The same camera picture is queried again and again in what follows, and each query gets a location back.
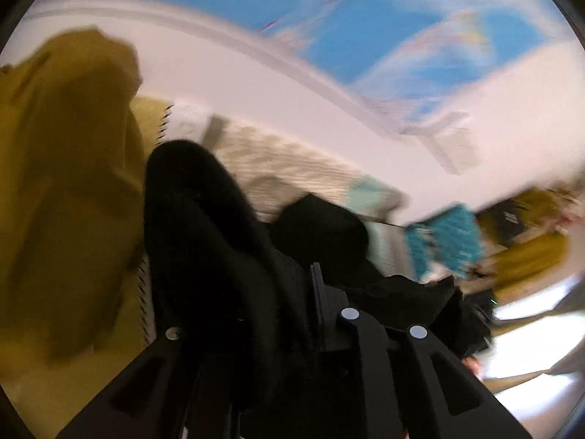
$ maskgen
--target bright window light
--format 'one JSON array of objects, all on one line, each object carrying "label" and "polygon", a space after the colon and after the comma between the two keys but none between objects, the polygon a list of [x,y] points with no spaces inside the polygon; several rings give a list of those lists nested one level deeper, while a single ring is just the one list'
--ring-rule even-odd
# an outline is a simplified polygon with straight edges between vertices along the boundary
[{"label": "bright window light", "polygon": [[585,337],[585,312],[541,318],[495,337],[493,347],[478,354],[485,378],[508,378],[548,370]]},{"label": "bright window light", "polygon": [[499,320],[512,320],[548,312],[554,309],[580,280],[581,275],[570,275],[565,280],[557,282],[555,285],[547,287],[536,294],[496,307],[494,316]]},{"label": "bright window light", "polygon": [[540,375],[495,395],[518,420],[541,414],[554,405],[579,375]]}]

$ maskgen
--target painted mural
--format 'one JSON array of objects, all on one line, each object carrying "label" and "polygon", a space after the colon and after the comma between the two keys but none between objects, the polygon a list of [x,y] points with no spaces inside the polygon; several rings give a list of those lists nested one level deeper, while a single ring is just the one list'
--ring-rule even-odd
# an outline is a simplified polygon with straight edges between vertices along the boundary
[{"label": "painted mural", "polygon": [[159,1],[272,38],[410,132],[458,91],[571,37],[551,0]]}]

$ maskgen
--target screw head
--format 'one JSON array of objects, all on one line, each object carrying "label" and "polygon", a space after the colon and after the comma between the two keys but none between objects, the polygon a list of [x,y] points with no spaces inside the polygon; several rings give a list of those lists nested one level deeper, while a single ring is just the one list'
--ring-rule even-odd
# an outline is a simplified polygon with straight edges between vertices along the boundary
[{"label": "screw head", "polygon": [[408,329],[408,333],[410,333],[411,337],[417,338],[419,340],[426,338],[428,334],[426,328],[421,325],[413,325],[410,329]]},{"label": "screw head", "polygon": [[169,340],[178,340],[181,337],[181,329],[179,327],[171,327],[167,329],[165,336]]},{"label": "screw head", "polygon": [[355,320],[359,318],[360,311],[352,307],[346,307],[341,310],[341,316],[346,320]]}]

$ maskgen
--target yellow cloth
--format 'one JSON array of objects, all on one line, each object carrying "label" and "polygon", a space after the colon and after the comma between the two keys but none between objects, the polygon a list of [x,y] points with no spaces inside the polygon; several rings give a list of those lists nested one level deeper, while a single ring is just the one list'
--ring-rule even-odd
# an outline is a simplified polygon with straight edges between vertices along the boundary
[{"label": "yellow cloth", "polygon": [[112,329],[142,232],[139,85],[133,49],[96,30],[0,74],[0,378]]},{"label": "yellow cloth", "polygon": [[159,142],[160,128],[172,104],[162,99],[136,96],[130,104],[142,134],[144,158],[148,159]]},{"label": "yellow cloth", "polygon": [[563,234],[543,234],[496,254],[496,286],[524,281],[556,266],[565,258],[568,243]]},{"label": "yellow cloth", "polygon": [[135,274],[126,276],[122,292],[113,330],[94,347],[67,362],[34,368],[2,382],[36,439],[54,439],[144,349]]},{"label": "yellow cloth", "polygon": [[521,208],[518,211],[527,226],[540,224],[543,218],[553,215],[558,210],[553,194],[542,188],[526,190],[513,200]]}]

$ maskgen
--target teal object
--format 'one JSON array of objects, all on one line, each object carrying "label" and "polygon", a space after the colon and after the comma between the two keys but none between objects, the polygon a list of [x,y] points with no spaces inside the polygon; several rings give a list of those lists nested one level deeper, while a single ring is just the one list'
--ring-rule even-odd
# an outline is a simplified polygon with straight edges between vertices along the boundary
[{"label": "teal object", "polygon": [[395,191],[388,185],[372,177],[364,177],[349,189],[343,207],[358,215],[379,219],[380,215],[385,217],[394,208],[392,200],[388,199],[393,193]]},{"label": "teal object", "polygon": [[428,270],[431,260],[466,279],[469,269],[482,258],[478,223],[464,205],[456,205],[429,221],[409,226],[406,237],[417,279]]}]

